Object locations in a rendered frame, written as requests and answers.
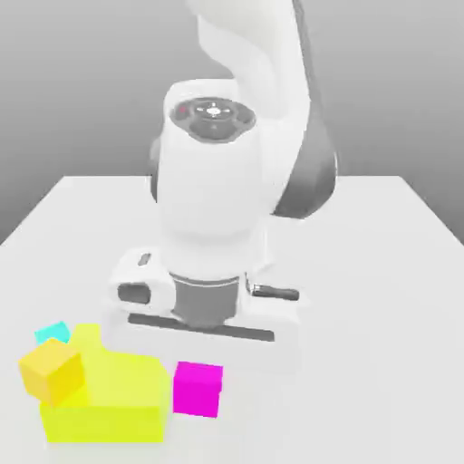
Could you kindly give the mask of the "small orange cube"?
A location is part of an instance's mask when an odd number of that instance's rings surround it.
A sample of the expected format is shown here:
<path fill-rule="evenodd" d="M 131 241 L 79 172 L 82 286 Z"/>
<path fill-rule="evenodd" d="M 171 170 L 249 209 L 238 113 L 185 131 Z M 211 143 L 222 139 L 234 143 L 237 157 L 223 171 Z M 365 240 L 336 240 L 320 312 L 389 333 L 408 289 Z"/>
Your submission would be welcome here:
<path fill-rule="evenodd" d="M 70 344 L 50 338 L 18 362 L 26 391 L 56 406 L 84 385 L 81 354 Z"/>

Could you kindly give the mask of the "small cyan cube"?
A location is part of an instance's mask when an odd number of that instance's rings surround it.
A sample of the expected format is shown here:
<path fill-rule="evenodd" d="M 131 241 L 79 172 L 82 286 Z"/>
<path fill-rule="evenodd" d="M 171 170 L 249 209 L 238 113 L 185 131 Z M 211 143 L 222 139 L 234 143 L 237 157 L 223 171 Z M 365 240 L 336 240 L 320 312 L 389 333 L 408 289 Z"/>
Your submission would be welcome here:
<path fill-rule="evenodd" d="M 36 330 L 34 332 L 34 338 L 38 345 L 49 339 L 56 339 L 60 342 L 68 343 L 71 338 L 71 333 L 66 323 L 61 321 Z"/>

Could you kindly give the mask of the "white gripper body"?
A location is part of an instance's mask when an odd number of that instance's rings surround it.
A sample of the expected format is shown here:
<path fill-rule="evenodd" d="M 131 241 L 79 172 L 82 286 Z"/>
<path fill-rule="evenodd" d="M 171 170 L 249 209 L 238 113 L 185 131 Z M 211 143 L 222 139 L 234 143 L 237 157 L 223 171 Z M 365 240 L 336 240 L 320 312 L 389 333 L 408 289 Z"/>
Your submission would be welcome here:
<path fill-rule="evenodd" d="M 214 329 L 114 308 L 101 321 L 101 341 L 111 351 L 151 355 L 165 363 L 298 366 L 300 308 L 297 302 L 249 298 L 234 318 Z"/>

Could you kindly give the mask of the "small magenta cube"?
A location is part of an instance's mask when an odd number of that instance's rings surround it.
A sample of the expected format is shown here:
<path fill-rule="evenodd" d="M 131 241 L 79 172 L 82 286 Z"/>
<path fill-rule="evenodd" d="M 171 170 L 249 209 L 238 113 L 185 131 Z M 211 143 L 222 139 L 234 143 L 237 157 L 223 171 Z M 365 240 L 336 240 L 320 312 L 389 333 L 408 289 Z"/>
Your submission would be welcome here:
<path fill-rule="evenodd" d="M 178 362 L 173 378 L 173 411 L 216 418 L 222 381 L 222 366 Z"/>

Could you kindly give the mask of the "large yellow box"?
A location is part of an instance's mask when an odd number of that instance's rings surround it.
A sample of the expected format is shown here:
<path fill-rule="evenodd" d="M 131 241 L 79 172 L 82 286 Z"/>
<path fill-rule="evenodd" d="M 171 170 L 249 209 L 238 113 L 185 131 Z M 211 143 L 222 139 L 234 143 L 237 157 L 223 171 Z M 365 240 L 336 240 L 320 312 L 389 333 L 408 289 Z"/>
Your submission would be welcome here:
<path fill-rule="evenodd" d="M 81 354 L 85 384 L 56 407 L 40 405 L 47 441 L 162 442 L 171 379 L 160 360 L 105 349 L 98 324 L 77 324 L 69 345 Z"/>

